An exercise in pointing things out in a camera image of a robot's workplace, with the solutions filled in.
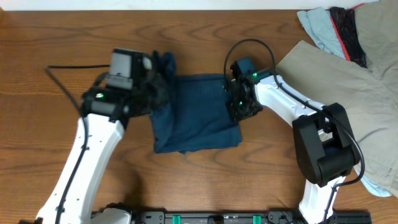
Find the wooden surface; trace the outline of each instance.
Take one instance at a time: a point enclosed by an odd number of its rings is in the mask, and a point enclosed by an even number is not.
[[[172,51],[179,74],[221,73],[229,48],[260,38],[280,61],[301,39],[312,43],[295,11],[7,12],[0,25],[0,223],[33,220],[70,152],[78,115],[45,75],[45,65],[109,63],[114,47]],[[240,47],[231,61],[266,50]],[[102,70],[57,71],[79,98]],[[147,117],[134,118],[116,148],[95,209],[125,201],[169,211],[295,208],[305,180],[291,128],[265,109],[240,124],[239,147],[182,155],[154,154]],[[361,184],[339,190],[337,210],[369,210],[374,223],[398,222],[398,199]]]

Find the khaki garment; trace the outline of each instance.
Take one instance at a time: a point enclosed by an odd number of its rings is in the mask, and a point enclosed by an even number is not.
[[[385,82],[366,68],[304,41],[277,69],[290,86],[307,97],[326,105],[337,102],[346,108],[365,156],[365,176],[398,196],[397,75]]]

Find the clothing pile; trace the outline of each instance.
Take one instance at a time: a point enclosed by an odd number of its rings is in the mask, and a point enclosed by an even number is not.
[[[304,95],[346,108],[365,157],[362,182],[379,197],[398,196],[397,11],[396,0],[300,11],[305,31],[322,50],[301,41],[278,64]]]

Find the black cloth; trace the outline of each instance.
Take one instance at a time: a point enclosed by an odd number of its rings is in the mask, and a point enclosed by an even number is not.
[[[172,53],[154,52],[157,69],[170,87],[170,102],[150,116],[154,152],[195,152],[236,147],[242,142],[239,125],[230,120],[224,75],[175,75]]]
[[[329,11],[337,28],[338,35],[347,50],[349,59],[359,66],[367,68],[366,55],[358,41],[358,33],[355,26],[355,10],[332,7]]]

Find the blue cloth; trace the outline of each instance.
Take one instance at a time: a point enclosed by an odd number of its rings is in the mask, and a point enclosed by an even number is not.
[[[329,54],[334,54],[343,59],[346,58],[328,11],[322,8],[308,12],[299,11],[297,17],[317,47]]]
[[[170,87],[170,103],[150,116],[155,153],[222,149],[242,142],[226,108],[230,95],[223,89],[222,74],[176,76],[173,54],[154,52],[154,59]]]

